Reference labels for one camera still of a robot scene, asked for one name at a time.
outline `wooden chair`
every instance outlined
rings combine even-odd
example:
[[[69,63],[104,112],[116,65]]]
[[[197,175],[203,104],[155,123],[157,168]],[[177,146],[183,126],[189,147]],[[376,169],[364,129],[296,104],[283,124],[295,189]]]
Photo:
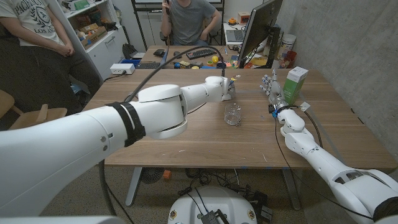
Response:
[[[24,113],[16,106],[14,106],[15,99],[5,91],[0,90],[0,118],[3,117],[10,109],[19,114],[18,119],[9,128],[20,129],[27,128],[36,124],[41,124],[46,121],[52,121],[58,118],[62,118],[67,114],[66,108],[54,108],[49,109],[47,104],[42,105],[40,111],[31,111]]]

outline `cabinet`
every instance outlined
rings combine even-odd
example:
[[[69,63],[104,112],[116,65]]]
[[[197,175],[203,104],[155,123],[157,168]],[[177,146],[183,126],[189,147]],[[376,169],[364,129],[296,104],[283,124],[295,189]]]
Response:
[[[110,67],[112,64],[118,63],[124,58],[122,47],[123,44],[127,43],[127,38],[116,16],[112,0],[88,2],[90,3],[89,7],[68,13],[62,11],[57,1],[49,1],[49,8],[64,26],[75,50],[86,57],[93,69],[95,69],[98,75],[104,80],[111,75]],[[115,22],[118,30],[109,31],[105,37],[86,50],[75,32],[75,29],[80,28],[75,16],[84,14],[94,7],[101,11],[101,17],[108,21]]]

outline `cup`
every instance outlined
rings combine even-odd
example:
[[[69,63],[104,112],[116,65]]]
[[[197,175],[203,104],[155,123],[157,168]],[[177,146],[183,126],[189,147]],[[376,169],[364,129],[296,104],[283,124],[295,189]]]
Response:
[[[224,120],[229,125],[239,124],[241,119],[241,108],[236,103],[225,106]]]

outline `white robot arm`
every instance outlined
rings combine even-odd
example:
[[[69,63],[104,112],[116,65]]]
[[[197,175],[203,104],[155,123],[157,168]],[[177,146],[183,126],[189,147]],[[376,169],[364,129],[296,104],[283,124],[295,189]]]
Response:
[[[68,183],[144,136],[165,139],[184,132],[187,112],[228,92],[225,77],[180,88],[153,86],[139,101],[0,132],[0,217],[37,216]]]
[[[280,132],[285,137],[286,146],[311,164],[342,206],[373,220],[351,212],[348,215],[357,223],[374,223],[390,215],[386,208],[398,204],[398,183],[378,170],[348,167],[321,148],[304,127],[304,120],[286,103],[275,70],[272,78],[266,75],[262,80],[264,86],[261,88],[271,103],[270,112],[283,124]]]

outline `black strap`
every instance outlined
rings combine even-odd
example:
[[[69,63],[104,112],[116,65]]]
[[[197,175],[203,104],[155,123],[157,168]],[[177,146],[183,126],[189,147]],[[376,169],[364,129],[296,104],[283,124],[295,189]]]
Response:
[[[139,120],[136,109],[129,103],[122,103],[122,105],[127,109],[132,118],[132,122],[134,123],[133,137],[126,140],[126,144],[128,146],[132,145],[134,142],[141,140],[145,135],[145,127],[141,124]]]
[[[129,112],[135,129],[132,127],[130,117],[126,110],[122,107],[122,105]],[[115,108],[124,123],[124,127],[126,127],[127,139],[124,142],[124,147],[131,146],[136,141],[142,139],[146,135],[145,127],[143,127],[143,125],[141,124],[137,111],[132,105],[130,105],[129,103],[114,102],[107,104],[106,106],[112,106],[113,108]]]

